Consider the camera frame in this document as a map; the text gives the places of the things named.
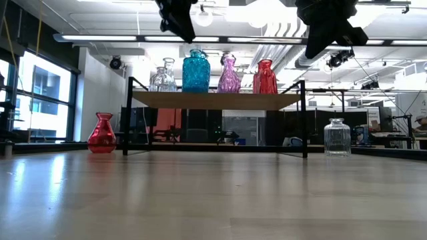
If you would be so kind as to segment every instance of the wooden tabletop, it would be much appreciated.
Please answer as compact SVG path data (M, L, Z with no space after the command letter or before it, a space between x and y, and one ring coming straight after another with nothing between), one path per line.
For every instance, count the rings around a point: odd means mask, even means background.
M296 94L168 93L134 91L133 98L158 109L277 111L300 100Z

